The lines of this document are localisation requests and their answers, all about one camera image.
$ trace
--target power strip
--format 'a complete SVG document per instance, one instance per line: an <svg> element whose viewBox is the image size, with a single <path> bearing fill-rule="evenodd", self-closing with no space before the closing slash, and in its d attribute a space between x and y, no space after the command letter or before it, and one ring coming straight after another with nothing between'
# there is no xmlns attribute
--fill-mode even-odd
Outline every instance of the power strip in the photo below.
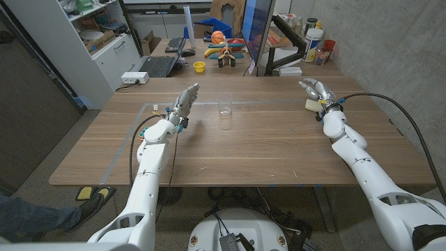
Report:
<svg viewBox="0 0 446 251"><path fill-rule="evenodd" d="M121 79L123 80L124 84L134 84L137 79L139 80L140 84L147 83L149 77L147 72L125 72Z"/></svg>

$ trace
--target gray wall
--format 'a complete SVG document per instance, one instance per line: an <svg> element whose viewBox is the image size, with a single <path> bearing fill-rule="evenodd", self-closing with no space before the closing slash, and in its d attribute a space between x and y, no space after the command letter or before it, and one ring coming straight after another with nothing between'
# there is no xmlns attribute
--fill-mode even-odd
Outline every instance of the gray wall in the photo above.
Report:
<svg viewBox="0 0 446 251"><path fill-rule="evenodd" d="M406 108L446 185L446 2L293 0L291 13L321 20L325 38L337 43L332 58L343 74ZM406 117L385 100L375 102L421 153Z"/></svg>

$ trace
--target black mount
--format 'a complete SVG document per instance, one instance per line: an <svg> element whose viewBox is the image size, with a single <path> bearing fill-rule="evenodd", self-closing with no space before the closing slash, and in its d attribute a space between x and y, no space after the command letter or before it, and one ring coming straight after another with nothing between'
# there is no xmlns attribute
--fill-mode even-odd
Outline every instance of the black mount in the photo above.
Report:
<svg viewBox="0 0 446 251"><path fill-rule="evenodd" d="M276 27L293 43L293 46L298 47L299 50L295 54L286 56L283 59L279 59L274 62L274 53L276 48L271 47L270 53L268 55L268 63L266 64L265 76L271 76L272 70L277 67L284 66L288 63L301 59L304 56L305 49L307 49L307 44L302 40L291 27L278 15L273 15L271 21L274 22Z"/></svg>

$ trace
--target blue box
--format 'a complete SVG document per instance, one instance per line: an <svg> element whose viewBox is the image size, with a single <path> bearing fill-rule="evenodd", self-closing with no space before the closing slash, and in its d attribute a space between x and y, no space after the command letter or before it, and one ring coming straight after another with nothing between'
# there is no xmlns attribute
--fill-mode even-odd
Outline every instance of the blue box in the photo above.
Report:
<svg viewBox="0 0 446 251"><path fill-rule="evenodd" d="M232 38L232 26L229 26L228 24L223 23L222 21L218 20L215 17L211 17L207 20L203 20L198 23L199 24L212 24L214 26L213 31L221 31L221 32L223 32L223 35L226 38ZM187 32L187 26L184 27L184 38L189 38L189 33Z"/></svg>

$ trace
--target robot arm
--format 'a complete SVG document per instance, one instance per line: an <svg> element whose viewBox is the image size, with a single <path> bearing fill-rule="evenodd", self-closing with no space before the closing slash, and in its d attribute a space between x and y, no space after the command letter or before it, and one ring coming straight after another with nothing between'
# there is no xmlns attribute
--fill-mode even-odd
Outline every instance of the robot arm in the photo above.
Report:
<svg viewBox="0 0 446 251"><path fill-rule="evenodd" d="M446 233L446 206L398 187L365 151L365 138L346 125L345 114L334 93L315 79L304 81L306 84L299 82L301 87L322 104L323 110L319 114L323 118L324 134L334 140L333 150L355 175L390 247L394 250L417 250L424 246L429 249L430 245L438 242L446 245L446 237L443 237Z"/></svg>
<svg viewBox="0 0 446 251"><path fill-rule="evenodd" d="M125 208L107 226L92 235L89 243L129 243L140 250L154 250L160 174L169 159L167 138L174 136L180 122L189 115L198 89L199 85L195 84L184 90L166 118L146 130L137 151L137 177Z"/></svg>

